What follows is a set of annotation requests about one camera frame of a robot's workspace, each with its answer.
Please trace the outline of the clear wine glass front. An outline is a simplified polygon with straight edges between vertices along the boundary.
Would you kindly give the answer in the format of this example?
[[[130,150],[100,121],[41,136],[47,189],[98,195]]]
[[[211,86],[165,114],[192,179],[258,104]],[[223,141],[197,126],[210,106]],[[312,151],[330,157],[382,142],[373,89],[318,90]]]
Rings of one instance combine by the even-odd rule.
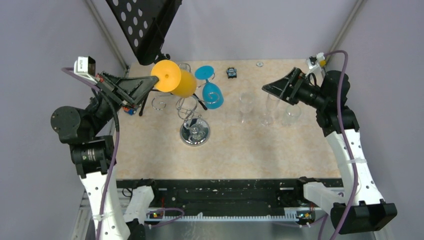
[[[274,123],[274,111],[277,109],[280,99],[272,94],[267,95],[265,103],[265,112],[260,119],[263,126],[271,126]]]

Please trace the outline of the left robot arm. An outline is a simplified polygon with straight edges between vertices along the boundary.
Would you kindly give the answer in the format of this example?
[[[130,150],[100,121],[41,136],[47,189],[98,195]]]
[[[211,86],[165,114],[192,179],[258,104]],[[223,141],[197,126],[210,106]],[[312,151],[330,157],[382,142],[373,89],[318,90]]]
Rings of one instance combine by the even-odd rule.
[[[71,161],[88,195],[95,237],[98,240],[143,240],[146,209],[160,202],[159,191],[144,186],[134,216],[123,214],[116,183],[117,151],[120,141],[118,111],[145,100],[158,82],[156,76],[117,77],[63,71],[91,87],[94,97],[84,108],[62,106],[51,115],[50,124],[59,141],[70,149]]]

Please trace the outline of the yellow wine glass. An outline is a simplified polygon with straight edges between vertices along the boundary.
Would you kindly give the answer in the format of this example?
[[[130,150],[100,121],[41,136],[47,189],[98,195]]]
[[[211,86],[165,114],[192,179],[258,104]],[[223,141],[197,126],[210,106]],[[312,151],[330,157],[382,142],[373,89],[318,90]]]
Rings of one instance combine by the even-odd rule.
[[[157,90],[172,93],[180,98],[191,97],[197,88],[195,77],[171,60],[157,62],[152,67],[150,75],[158,78],[154,86]]]

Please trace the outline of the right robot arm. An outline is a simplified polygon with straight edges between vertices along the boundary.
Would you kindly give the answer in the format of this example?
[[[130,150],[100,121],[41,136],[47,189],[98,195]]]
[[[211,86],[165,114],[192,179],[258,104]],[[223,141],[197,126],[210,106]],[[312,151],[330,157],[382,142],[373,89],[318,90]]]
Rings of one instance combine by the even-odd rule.
[[[349,77],[341,71],[328,71],[321,85],[314,85],[297,67],[262,86],[263,91],[292,106],[301,102],[315,109],[316,122],[335,155],[345,195],[338,195],[318,180],[304,178],[302,186],[293,192],[293,200],[299,206],[317,204],[341,235],[380,231],[398,213],[394,203],[386,202],[371,175],[358,120],[346,105],[349,89]]]

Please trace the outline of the clear smooth wine glass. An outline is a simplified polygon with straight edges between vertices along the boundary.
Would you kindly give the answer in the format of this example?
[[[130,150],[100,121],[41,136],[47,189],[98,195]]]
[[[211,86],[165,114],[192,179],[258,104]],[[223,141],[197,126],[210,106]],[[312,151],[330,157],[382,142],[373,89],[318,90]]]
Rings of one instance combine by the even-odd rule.
[[[247,115],[253,110],[255,95],[252,92],[243,92],[239,97],[240,122],[247,122]]]

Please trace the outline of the clear patterned short glass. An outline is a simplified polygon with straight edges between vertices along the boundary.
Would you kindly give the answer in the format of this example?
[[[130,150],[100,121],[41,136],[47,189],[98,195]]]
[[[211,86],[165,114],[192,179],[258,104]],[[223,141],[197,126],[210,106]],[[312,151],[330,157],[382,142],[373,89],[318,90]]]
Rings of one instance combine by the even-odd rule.
[[[281,124],[283,126],[292,126],[302,114],[298,105],[288,105],[283,112]]]

